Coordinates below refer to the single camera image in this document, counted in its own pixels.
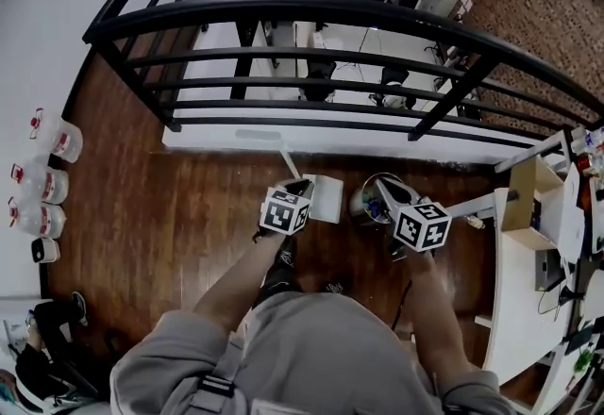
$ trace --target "black railing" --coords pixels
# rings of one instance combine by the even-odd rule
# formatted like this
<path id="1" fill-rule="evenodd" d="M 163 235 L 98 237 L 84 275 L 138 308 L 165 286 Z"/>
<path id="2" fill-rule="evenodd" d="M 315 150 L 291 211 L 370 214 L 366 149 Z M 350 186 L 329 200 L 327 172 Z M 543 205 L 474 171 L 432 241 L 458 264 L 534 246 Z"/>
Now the black railing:
<path id="1" fill-rule="evenodd" d="M 84 41 L 91 43 L 107 60 L 115 72 L 125 81 L 135 94 L 169 128 L 178 131 L 188 124 L 233 124 L 243 125 L 255 122 L 255 125 L 308 125 L 339 126 L 342 128 L 364 128 L 389 130 L 408 133 L 410 141 L 417 141 L 423 135 L 436 135 L 506 143 L 514 146 L 527 145 L 518 141 L 495 140 L 488 136 L 469 135 L 459 132 L 446 132 L 433 127 L 440 121 L 457 125 L 489 128 L 491 130 L 542 139 L 547 133 L 568 126 L 600 125 L 585 119 L 576 112 L 562 107 L 542 97 L 538 93 L 521 91 L 515 87 L 495 81 L 488 76 L 500 64 L 513 67 L 553 86 L 594 112 L 597 118 L 604 117 L 604 105 L 581 85 L 556 68 L 539 58 L 521 50 L 492 35 L 476 31 L 458 23 L 449 21 L 424 11 L 401 8 L 366 0 L 177 0 L 158 6 L 159 0 L 151 0 L 147 8 L 119 15 L 127 0 L 109 0 L 96 16 Z M 435 65 L 416 60 L 394 58 L 384 55 L 362 52 L 315 49 L 306 47 L 253 47 L 252 38 L 259 23 L 271 21 L 309 21 L 317 24 L 340 24 L 365 27 L 377 27 L 380 30 L 403 33 L 427 40 L 442 42 L 471 52 L 474 62 L 467 72 L 454 68 Z M 169 51 L 158 53 L 162 41 L 162 32 L 168 29 L 186 26 L 202 26 L 214 23 L 233 22 L 237 24 L 241 47 L 215 48 L 187 51 Z M 136 38 L 146 33 L 155 33 L 147 53 L 141 58 L 131 58 L 130 52 Z M 120 51 L 116 41 L 126 40 Z M 193 79 L 167 79 L 161 75 L 159 81 L 145 82 L 151 67 L 168 68 L 176 63 L 184 67 L 192 61 L 213 59 L 237 59 L 233 77 L 204 77 Z M 399 71 L 412 71 L 454 81 L 452 89 L 445 95 L 435 91 L 424 91 L 406 87 L 387 86 L 360 81 L 344 81 L 319 78 L 282 78 L 250 77 L 253 58 L 296 58 L 314 61 L 342 61 L 359 64 L 377 65 Z M 187 88 L 231 87 L 231 99 L 210 101 L 180 101 L 177 94 L 166 97 L 163 91 L 176 91 Z M 358 106 L 296 101 L 258 101 L 245 100 L 247 87 L 291 87 L 319 88 L 323 90 L 362 91 L 407 98 L 418 98 L 436 102 L 430 112 L 401 110 L 387 107 Z M 465 99 L 475 88 L 495 91 L 515 99 L 529 102 L 544 108 L 563 118 L 556 123 L 522 111 L 503 108 L 482 101 Z M 322 120 L 291 120 L 275 118 L 179 118 L 174 116 L 177 109 L 190 108 L 295 108 L 306 110 L 327 110 L 350 113 L 371 113 L 416 119 L 415 126 L 391 124 L 356 123 Z M 478 112 L 495 113 L 504 117 L 520 120 L 524 125 L 538 125 L 543 133 L 532 133 L 522 128 L 502 124 L 486 123 L 481 120 L 447 116 L 455 107 L 471 108 Z"/>

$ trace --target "gray t-shirt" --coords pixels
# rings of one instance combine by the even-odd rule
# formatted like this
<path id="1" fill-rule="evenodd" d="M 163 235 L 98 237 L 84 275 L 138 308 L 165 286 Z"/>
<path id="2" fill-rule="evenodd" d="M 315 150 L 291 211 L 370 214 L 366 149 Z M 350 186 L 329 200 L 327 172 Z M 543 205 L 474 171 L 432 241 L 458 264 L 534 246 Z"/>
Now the gray t-shirt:
<path id="1" fill-rule="evenodd" d="M 284 292 L 254 311 L 235 377 L 242 397 L 222 413 L 245 413 L 255 399 L 311 414 L 439 414 L 443 406 L 512 414 L 490 372 L 439 387 L 422 381 L 394 333 L 338 294 Z M 192 313 L 163 315 L 154 331 L 111 374 L 114 414 L 198 415 L 197 382 L 226 350 L 228 337 Z"/>

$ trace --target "black buckle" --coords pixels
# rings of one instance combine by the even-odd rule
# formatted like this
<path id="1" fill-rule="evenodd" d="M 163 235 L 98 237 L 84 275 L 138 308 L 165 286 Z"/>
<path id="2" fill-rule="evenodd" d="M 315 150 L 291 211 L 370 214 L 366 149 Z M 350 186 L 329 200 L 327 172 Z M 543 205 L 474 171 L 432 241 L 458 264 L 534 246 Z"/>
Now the black buckle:
<path id="1" fill-rule="evenodd" d="M 235 392 L 235 385 L 232 381 L 211 374 L 207 374 L 201 378 L 197 387 L 200 390 L 216 393 L 217 395 L 222 395 L 227 398 L 232 398 L 233 393 Z"/>

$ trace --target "white box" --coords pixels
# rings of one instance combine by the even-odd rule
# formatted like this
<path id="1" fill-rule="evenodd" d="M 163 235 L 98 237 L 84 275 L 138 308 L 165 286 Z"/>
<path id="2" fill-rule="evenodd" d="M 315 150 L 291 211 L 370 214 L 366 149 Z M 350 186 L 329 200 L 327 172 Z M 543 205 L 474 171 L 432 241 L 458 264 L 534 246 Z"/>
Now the white box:
<path id="1" fill-rule="evenodd" d="M 438 202 L 404 206 L 398 210 L 394 237 L 417 252 L 445 244 L 451 216 Z"/>
<path id="2" fill-rule="evenodd" d="M 310 199 L 271 187 L 260 207 L 260 226 L 292 235 L 304 228 L 309 210 Z"/>

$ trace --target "large water bottle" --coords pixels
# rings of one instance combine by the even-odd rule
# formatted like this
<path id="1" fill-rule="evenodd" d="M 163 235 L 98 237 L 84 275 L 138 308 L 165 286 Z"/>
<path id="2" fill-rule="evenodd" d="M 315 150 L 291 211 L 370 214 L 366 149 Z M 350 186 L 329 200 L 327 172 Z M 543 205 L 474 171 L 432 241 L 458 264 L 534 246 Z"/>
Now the large water bottle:
<path id="1" fill-rule="evenodd" d="M 36 140 L 43 152 L 48 152 L 57 157 L 64 158 L 74 163 L 84 146 L 82 132 L 74 124 L 65 122 L 60 115 L 36 110 L 36 115 L 31 119 L 30 139 Z"/>
<path id="2" fill-rule="evenodd" d="M 51 169 L 35 160 L 30 160 L 23 167 L 14 163 L 10 176 L 21 186 L 24 197 L 48 204 L 60 204 L 69 191 L 69 178 L 66 172 Z"/>
<path id="3" fill-rule="evenodd" d="M 44 204 L 34 199 L 15 202 L 8 200 L 10 226 L 16 225 L 32 236 L 57 239 L 65 226 L 65 212 L 59 206 Z"/>

